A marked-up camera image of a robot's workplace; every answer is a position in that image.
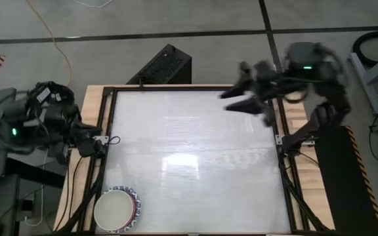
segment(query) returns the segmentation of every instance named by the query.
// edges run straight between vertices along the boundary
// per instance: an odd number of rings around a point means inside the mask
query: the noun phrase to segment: metal stand
[[[65,176],[42,170],[21,161],[7,158],[5,163],[5,174],[18,174],[20,178],[62,189]]]
[[[351,53],[350,59],[373,108],[373,114],[378,115],[378,96],[373,86],[374,82],[378,80],[378,63],[366,71],[356,53]]]

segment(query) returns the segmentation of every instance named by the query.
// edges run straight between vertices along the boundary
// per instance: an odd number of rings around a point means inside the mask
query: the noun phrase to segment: black metal frame
[[[117,93],[118,92],[142,91],[142,90],[143,91],[200,91],[200,90],[202,90],[202,91],[212,91],[212,90],[224,91],[227,88],[228,87],[223,87],[223,86],[216,86],[216,87],[205,86],[205,87],[203,87],[203,86],[190,86],[190,85],[189,86],[188,85],[182,85],[181,87],[178,87],[178,86],[176,86],[176,87],[167,87],[167,86],[164,86],[164,87],[105,87],[104,90],[103,90],[103,94],[102,94],[102,103],[100,105],[100,110],[99,110],[99,114],[98,114],[97,126],[98,127],[102,126],[104,113],[105,113],[105,109],[106,109],[107,98],[108,98],[108,96],[112,96],[112,99],[111,99],[111,102],[110,102],[110,111],[109,111],[109,115],[108,115],[108,126],[107,126],[107,129],[106,129],[106,135],[107,136],[111,135],[112,122],[113,122],[113,118],[114,118],[114,112],[115,112]],[[284,105],[282,103],[282,100],[280,100],[280,99],[278,99],[277,102],[278,102],[278,108],[279,108],[281,119],[282,119],[282,126],[283,126],[282,128],[283,128],[285,134],[289,134],[287,119],[286,119],[286,116],[285,116]],[[272,101],[268,101],[268,106],[270,108],[270,112],[274,113],[275,112],[274,111],[274,104],[273,104]],[[277,125],[276,122],[272,123],[272,128],[273,128],[274,134],[279,133],[278,125]],[[284,163],[284,155],[283,155],[283,153],[279,152],[278,150],[277,150],[277,153],[278,153],[278,162],[279,162],[279,168],[280,168],[280,173],[281,173],[281,179],[282,179],[282,181],[284,181],[284,175],[287,174],[286,169],[285,169],[285,163]],[[293,176],[293,179],[294,179],[294,182],[295,182],[294,188],[296,189],[297,193],[299,193],[300,198],[303,198],[303,195],[301,194],[301,185],[300,185],[300,180],[299,180],[299,176],[298,176],[297,167],[295,165],[294,157],[289,158],[288,161],[289,161],[291,168],[293,169],[292,176]],[[88,192],[88,190],[91,187],[91,179],[93,178],[94,167],[95,167],[95,159],[91,160],[91,163],[90,163],[90,170],[87,174],[87,182],[86,182],[86,186],[85,186],[85,189],[84,189],[84,195]],[[105,163],[102,163],[100,165],[100,168],[103,168],[103,169],[106,168]],[[96,196],[95,196],[96,200],[100,197],[101,191],[102,191],[102,187],[100,186],[100,188],[97,191]],[[294,216],[291,194],[290,194],[288,188],[285,185],[283,185],[283,192],[284,192],[285,203],[286,203],[286,207],[287,207],[287,215],[288,215],[288,219],[289,219],[291,232],[298,233],[298,234],[305,234],[306,233],[307,235],[335,235],[334,232],[309,231],[308,229],[298,230],[297,224],[296,224],[296,221],[295,221],[295,216]],[[301,208],[299,210],[300,210],[301,216],[304,217],[304,219],[302,217],[302,222],[304,223],[306,221],[307,226],[308,226],[308,220],[306,218],[306,214],[304,213],[304,211]],[[85,220],[85,212],[82,215],[80,221],[78,222],[78,231],[83,231],[84,220]],[[94,233],[95,228],[96,228],[95,221],[92,220],[90,232]]]

